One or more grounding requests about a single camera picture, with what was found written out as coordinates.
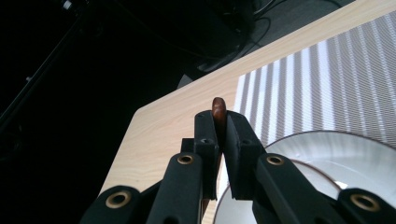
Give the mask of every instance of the black cable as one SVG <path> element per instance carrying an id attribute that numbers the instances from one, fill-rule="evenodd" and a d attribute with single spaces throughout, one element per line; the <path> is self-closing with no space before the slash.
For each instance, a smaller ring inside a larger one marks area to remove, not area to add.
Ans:
<path id="1" fill-rule="evenodd" d="M 288 0 L 280 1 L 280 2 L 278 2 L 278 3 L 276 3 L 276 4 L 274 4 L 273 6 L 272 6 L 272 4 L 273 4 L 275 1 L 272 1 L 272 2 L 270 2 L 271 5 L 268 6 L 268 8 L 266 8 L 265 10 L 263 10 L 261 13 L 257 13 L 257 14 L 255 14 L 255 15 L 253 15 L 253 16 L 255 17 L 255 19 L 259 19 L 259 18 L 260 18 L 261 16 L 263 16 L 265 13 L 271 11 L 272 9 L 274 9 L 275 7 L 279 6 L 280 4 L 282 4 L 282 3 L 286 2 L 286 1 L 288 1 Z"/>
<path id="2" fill-rule="evenodd" d="M 329 3 L 333 3 L 335 6 L 337 6 L 338 8 L 341 8 L 341 7 L 343 7 L 343 6 L 341 6 L 341 4 L 339 4 L 337 1 L 335 1 L 335 0 L 322 0 L 322 1 L 325 1 L 325 2 L 329 2 Z"/>
<path id="3" fill-rule="evenodd" d="M 256 21 L 261 21 L 261 20 L 267 20 L 267 21 L 268 21 L 268 26 L 267 26 L 267 28 L 265 29 L 264 33 L 263 33 L 262 36 L 259 38 L 259 40 L 252 41 L 252 42 L 253 42 L 253 46 L 251 46 L 247 51 L 245 51 L 245 53 L 243 53 L 243 54 L 241 55 L 241 57 L 245 56 L 245 55 L 246 55 L 249 51 L 251 51 L 256 45 L 259 46 L 259 47 L 262 47 L 260 44 L 258 44 L 258 41 L 260 41 L 261 39 L 263 39 L 263 38 L 267 35 L 268 31 L 270 30 L 270 27 L 271 27 L 271 19 L 269 19 L 269 18 L 267 18 L 267 17 L 262 17 L 262 18 L 258 18 Z"/>
<path id="4" fill-rule="evenodd" d="M 259 10 L 256 10 L 253 12 L 253 15 L 257 15 L 259 13 L 261 13 L 262 11 L 265 11 L 268 7 L 270 7 L 276 0 L 271 0 L 269 3 L 267 3 L 267 5 L 265 5 L 264 7 L 260 8 Z"/>

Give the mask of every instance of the wooden table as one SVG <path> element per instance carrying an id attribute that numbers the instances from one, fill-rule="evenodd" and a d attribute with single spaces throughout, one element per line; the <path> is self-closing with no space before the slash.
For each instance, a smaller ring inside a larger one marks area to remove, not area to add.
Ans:
<path id="1" fill-rule="evenodd" d="M 194 116 L 222 97 L 233 110 L 238 78 L 301 49 L 396 10 L 394 0 L 357 0 L 136 111 L 102 186 L 147 189 L 163 178 L 182 138 L 193 138 Z M 212 223 L 216 202 L 203 223 Z"/>

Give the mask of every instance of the striped screen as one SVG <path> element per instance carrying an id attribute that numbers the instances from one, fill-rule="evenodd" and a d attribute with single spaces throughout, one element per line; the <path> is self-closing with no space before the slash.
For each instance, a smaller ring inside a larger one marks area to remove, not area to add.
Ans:
<path id="1" fill-rule="evenodd" d="M 395 52 L 396 11 L 241 76 L 233 110 L 265 147 L 326 130 L 396 148 Z"/>

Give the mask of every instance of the brown object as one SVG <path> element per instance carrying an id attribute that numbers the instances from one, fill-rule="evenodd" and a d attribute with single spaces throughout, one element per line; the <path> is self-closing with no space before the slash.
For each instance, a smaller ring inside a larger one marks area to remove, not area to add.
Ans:
<path id="1" fill-rule="evenodd" d="M 212 116 L 215 122 L 216 136 L 222 151 L 225 141 L 225 129 L 227 127 L 227 107 L 224 100 L 220 97 L 213 99 Z"/>

